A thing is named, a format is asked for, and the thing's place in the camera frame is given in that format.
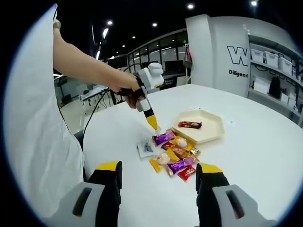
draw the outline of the ceiling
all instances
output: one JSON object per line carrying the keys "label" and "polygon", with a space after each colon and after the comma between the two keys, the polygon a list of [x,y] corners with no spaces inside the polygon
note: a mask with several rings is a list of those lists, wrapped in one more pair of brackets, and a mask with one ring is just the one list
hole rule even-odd
{"label": "ceiling", "polygon": [[[186,18],[200,14],[261,19],[287,30],[301,46],[302,35],[296,27],[301,12],[291,2],[259,0],[258,6],[252,8],[250,0],[87,0],[73,4],[59,1],[57,18],[62,23],[63,38],[90,55],[96,53],[103,29],[108,27],[106,43],[100,55],[102,59],[117,56],[116,52],[128,53],[151,39],[185,28]],[[194,4],[194,9],[187,8],[189,3]],[[108,20],[113,21],[112,26],[107,25]]]}

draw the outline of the table surface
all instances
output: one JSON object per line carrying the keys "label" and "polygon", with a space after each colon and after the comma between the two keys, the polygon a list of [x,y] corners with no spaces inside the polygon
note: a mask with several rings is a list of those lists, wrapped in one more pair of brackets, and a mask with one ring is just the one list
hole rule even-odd
{"label": "table surface", "polygon": [[93,96],[96,96],[97,94],[99,94],[100,92],[104,91],[105,89],[107,89],[107,87],[101,86],[101,85],[97,85],[92,90],[90,90],[88,93],[86,93],[85,95],[81,95],[80,96],[80,100],[82,102],[84,102],[87,99],[92,98]]}
{"label": "table surface", "polygon": [[[197,145],[201,162],[220,167],[257,203],[267,219],[279,220],[299,195],[303,176],[303,130],[278,112],[252,100],[197,85],[148,95],[162,129],[178,113],[201,108],[222,117],[222,139]],[[86,173],[102,162],[123,162],[120,227],[197,226],[196,176],[184,182],[156,173],[136,144],[154,130],[143,113],[121,103],[93,115],[84,138]]]}

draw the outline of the w logo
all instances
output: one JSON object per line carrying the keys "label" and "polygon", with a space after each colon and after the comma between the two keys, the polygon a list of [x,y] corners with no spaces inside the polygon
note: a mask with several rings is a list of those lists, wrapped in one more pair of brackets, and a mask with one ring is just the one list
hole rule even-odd
{"label": "w logo", "polygon": [[237,47],[235,50],[233,46],[227,46],[227,49],[233,64],[240,65],[242,62],[242,65],[248,66],[247,48],[244,50],[242,47]]}

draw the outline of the hand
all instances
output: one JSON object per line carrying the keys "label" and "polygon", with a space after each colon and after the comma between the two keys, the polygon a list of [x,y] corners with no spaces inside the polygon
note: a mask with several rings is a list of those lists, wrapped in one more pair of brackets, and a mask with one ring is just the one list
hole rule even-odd
{"label": "hand", "polygon": [[[111,90],[113,90],[114,92],[118,92],[121,90],[121,88],[130,88],[133,91],[140,89],[135,75],[122,71],[119,72],[119,81],[117,81],[117,83],[115,83],[114,85],[109,86]],[[136,108],[136,104],[138,101],[137,97],[134,97],[133,94],[130,94],[129,96],[124,96],[124,98],[130,108]]]}

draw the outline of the beige tray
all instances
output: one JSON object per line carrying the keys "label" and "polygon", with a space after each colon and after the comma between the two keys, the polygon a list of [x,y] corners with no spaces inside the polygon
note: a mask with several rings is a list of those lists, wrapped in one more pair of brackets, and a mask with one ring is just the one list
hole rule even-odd
{"label": "beige tray", "polygon": [[[202,127],[200,129],[179,127],[178,123],[182,121],[202,122]],[[215,140],[224,135],[224,127],[221,117],[203,110],[180,113],[176,122],[173,124],[172,129],[176,133],[180,134],[180,136],[183,136],[196,144]]]}

